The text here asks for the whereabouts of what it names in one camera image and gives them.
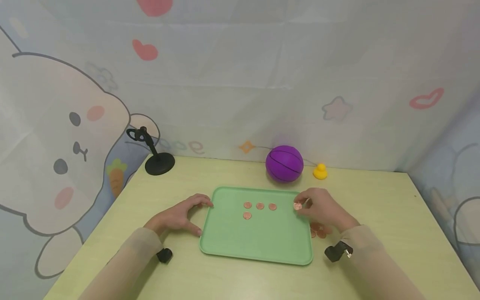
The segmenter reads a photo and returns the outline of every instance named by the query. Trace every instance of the hand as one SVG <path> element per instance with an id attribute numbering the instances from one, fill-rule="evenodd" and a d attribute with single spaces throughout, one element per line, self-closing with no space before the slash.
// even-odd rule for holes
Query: hand
<path id="1" fill-rule="evenodd" d="M 213 207 L 213 203 L 207 195 L 195 194 L 177 205 L 156 214 L 145 224 L 144 227 L 155 231 L 158 236 L 168 228 L 173 230 L 185 229 L 199 237 L 202 235 L 202 230 L 194 223 L 190 222 L 187 218 L 187 214 L 193 207 L 200 208 L 203 204 Z"/>
<path id="2" fill-rule="evenodd" d="M 340 206 L 326 189 L 309 188 L 295 197 L 294 202 L 304 204 L 310 198 L 305 208 L 299 209 L 297 214 L 307 216 L 313 221 L 333 225 L 338 231 L 360 225 L 343 207 Z"/>

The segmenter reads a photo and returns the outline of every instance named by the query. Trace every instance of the person's left hand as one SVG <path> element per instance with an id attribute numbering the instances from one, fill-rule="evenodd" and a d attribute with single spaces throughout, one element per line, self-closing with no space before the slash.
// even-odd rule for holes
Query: person's left hand
<path id="1" fill-rule="evenodd" d="M 202 235 L 202 230 L 194 223 L 190 222 L 187 218 L 187 214 L 193 207 L 202 207 L 203 204 L 213 207 L 213 203 L 207 195 L 195 194 L 177 205 L 156 214 L 145 224 L 144 227 L 155 231 L 158 236 L 168 228 L 173 230 L 185 229 L 199 237 Z"/>

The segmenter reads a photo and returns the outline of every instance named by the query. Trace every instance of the bunny eye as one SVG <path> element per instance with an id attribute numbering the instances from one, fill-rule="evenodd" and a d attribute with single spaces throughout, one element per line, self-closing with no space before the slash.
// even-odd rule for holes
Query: bunny eye
<path id="1" fill-rule="evenodd" d="M 70 118 L 70 122 L 74 125 L 74 126 L 80 126 L 80 122 L 82 121 L 80 119 L 80 116 L 76 113 L 76 112 L 71 112 L 70 115 L 68 115 L 68 117 Z"/>
<path id="2" fill-rule="evenodd" d="M 65 162 L 65 160 L 59 158 L 53 163 L 53 170 L 55 171 L 55 173 L 63 175 L 68 171 L 67 163 Z"/>

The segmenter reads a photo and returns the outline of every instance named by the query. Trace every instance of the pink cheek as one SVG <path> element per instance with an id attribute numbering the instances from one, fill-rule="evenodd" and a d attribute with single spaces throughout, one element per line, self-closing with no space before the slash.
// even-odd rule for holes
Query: pink cheek
<path id="1" fill-rule="evenodd" d="M 73 197 L 73 188 L 68 187 L 61 190 L 57 197 L 55 197 L 55 208 L 56 209 L 63 209 L 65 208 L 68 203 L 72 200 Z"/>
<path id="2" fill-rule="evenodd" d="M 92 106 L 87 112 L 87 119 L 92 122 L 100 120 L 105 114 L 103 106 Z"/>

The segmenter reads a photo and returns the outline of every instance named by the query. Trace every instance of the sleeve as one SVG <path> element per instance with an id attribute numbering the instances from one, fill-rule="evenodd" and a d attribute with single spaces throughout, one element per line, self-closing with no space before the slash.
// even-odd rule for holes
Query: sleeve
<path id="1" fill-rule="evenodd" d="M 119 300 L 163 245 L 155 232 L 138 228 L 87 286 L 79 300 Z"/>
<path id="2" fill-rule="evenodd" d="M 349 260 L 371 286 L 378 299 L 424 300 L 417 287 L 388 255 L 370 228 L 357 226 L 342 233 L 344 243 L 353 248 Z"/>

